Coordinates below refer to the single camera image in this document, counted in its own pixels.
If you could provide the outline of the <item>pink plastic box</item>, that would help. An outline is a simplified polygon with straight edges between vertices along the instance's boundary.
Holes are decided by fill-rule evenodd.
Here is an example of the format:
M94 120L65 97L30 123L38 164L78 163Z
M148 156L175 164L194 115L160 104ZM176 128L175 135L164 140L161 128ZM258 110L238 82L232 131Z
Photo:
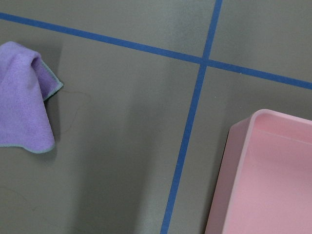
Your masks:
M312 122L262 109L230 129L205 232L312 231Z

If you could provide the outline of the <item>purple microfiber cloth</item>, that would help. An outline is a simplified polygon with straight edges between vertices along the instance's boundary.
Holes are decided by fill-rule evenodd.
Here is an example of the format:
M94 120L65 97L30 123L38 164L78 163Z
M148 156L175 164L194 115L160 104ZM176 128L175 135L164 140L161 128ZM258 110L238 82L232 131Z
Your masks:
M16 42L0 46L0 145L41 154L55 139L44 102L63 83L41 55Z

